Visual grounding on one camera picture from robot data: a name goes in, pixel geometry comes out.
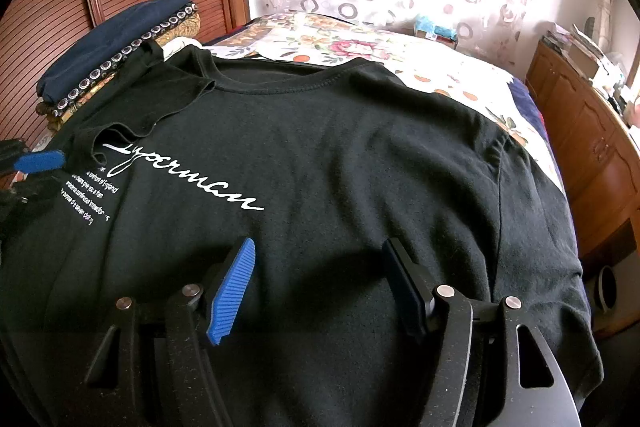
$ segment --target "stacked folded fabric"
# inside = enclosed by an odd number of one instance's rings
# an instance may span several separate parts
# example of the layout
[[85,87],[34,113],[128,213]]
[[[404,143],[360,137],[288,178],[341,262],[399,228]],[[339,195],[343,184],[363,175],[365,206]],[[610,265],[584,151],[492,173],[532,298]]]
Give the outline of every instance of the stacked folded fabric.
[[[43,101],[36,105],[37,114],[46,115],[47,127],[58,131],[115,77],[143,41],[154,40],[164,46],[179,36],[195,37],[200,29],[197,9],[191,0],[144,1],[98,25],[40,78],[37,93]],[[141,27],[148,30],[141,32]]]

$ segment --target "black t-shirt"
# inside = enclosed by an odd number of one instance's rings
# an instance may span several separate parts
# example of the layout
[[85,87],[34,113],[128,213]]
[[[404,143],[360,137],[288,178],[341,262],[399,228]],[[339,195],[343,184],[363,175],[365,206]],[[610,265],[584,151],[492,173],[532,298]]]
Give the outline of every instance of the black t-shirt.
[[518,296],[577,401],[600,382],[566,200],[498,126],[362,59],[158,50],[65,125],[71,174],[2,243],[2,344],[50,415],[73,404],[57,349],[82,359],[116,299],[201,281],[241,235],[254,274],[211,350],[235,425],[403,425],[421,368],[379,259],[393,236],[469,298]]

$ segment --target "wooden door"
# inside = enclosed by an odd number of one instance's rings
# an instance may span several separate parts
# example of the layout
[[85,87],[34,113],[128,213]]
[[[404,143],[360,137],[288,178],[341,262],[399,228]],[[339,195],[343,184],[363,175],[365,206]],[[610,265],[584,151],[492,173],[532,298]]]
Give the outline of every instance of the wooden door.
[[639,207],[638,153],[624,130],[617,130],[606,154],[596,156],[600,170],[571,202],[580,256],[605,241]]
[[580,195],[612,154],[609,142],[616,129],[603,111],[602,105],[607,102],[598,100],[599,95],[591,88],[584,89],[582,95],[575,120],[554,147],[570,202]]
[[545,118],[546,133],[555,154],[566,139],[582,110],[581,81],[563,72],[547,80],[545,103],[540,112]]
[[546,55],[543,45],[538,45],[536,55],[529,67],[525,83],[529,88],[531,98],[536,103],[540,112],[545,105],[549,89],[554,84],[555,71],[551,59]]

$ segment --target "metal pin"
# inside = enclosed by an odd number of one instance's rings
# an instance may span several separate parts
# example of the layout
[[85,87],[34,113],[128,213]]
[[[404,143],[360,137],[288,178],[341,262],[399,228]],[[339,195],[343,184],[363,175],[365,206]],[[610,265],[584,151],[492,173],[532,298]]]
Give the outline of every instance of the metal pin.
[[436,288],[436,292],[441,297],[453,297],[456,294],[456,291],[448,284],[441,284]]
[[504,300],[504,303],[512,310],[519,310],[522,306],[520,299],[513,295],[508,296],[508,298]]
[[117,301],[116,301],[116,308],[118,310],[126,310],[127,308],[129,308],[132,304],[132,300],[130,297],[120,297]]
[[197,284],[185,284],[182,287],[182,295],[185,297],[195,297],[200,293],[200,287]]

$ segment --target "bed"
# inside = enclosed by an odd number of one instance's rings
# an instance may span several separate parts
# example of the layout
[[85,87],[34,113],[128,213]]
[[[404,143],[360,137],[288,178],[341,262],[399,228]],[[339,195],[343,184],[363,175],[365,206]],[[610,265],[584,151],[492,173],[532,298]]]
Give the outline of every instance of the bed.
[[258,55],[323,66],[355,57],[380,62],[404,85],[451,97],[498,124],[563,191],[542,117],[524,84],[470,55],[432,40],[305,12],[260,17],[206,48],[220,58]]

